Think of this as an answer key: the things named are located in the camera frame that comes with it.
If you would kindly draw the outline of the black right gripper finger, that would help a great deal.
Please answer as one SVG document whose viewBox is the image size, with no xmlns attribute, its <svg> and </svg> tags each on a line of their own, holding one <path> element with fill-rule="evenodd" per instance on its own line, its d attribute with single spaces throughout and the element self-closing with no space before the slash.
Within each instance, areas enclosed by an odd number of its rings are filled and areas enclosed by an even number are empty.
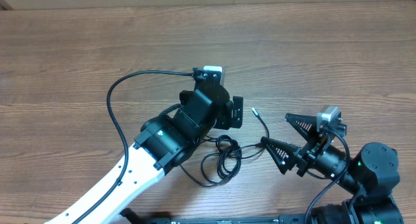
<svg viewBox="0 0 416 224">
<path fill-rule="evenodd" d="M 285 120 L 300 134 L 307 142 L 318 138 L 317 117 L 287 113 Z"/>
<path fill-rule="evenodd" d="M 261 138 L 261 144 L 269 152 L 281 174 L 286 174 L 296 165 L 300 147 L 265 136 Z"/>
</svg>

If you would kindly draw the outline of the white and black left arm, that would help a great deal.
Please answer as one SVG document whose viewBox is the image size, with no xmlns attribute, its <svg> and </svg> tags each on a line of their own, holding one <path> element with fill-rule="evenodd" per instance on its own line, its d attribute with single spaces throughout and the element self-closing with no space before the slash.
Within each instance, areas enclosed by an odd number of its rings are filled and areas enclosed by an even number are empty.
<svg viewBox="0 0 416 224">
<path fill-rule="evenodd" d="M 122 210 L 188 160 L 211 129 L 242 125 L 243 98 L 221 85 L 182 91 L 180 102 L 143 124 L 127 154 L 51 223 L 116 223 Z"/>
</svg>

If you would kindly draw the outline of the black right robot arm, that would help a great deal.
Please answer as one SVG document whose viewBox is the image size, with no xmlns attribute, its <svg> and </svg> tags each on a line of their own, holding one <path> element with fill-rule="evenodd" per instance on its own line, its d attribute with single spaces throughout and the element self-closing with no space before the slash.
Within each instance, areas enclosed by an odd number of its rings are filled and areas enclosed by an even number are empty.
<svg viewBox="0 0 416 224">
<path fill-rule="evenodd" d="M 317 116 L 286 114 L 286 121 L 306 140 L 303 147 L 269 137 L 261 146 L 271 155 L 281 173 L 297 168 L 304 176 L 311 170 L 329 184 L 312 200 L 304 223 L 403 223 L 391 192 L 400 182 L 398 155 L 386 144 L 365 144 L 356 156 L 350 155 L 345 136 L 347 126 L 341 113 Z M 316 206 L 334 185 L 352 194 L 339 205 Z"/>
</svg>

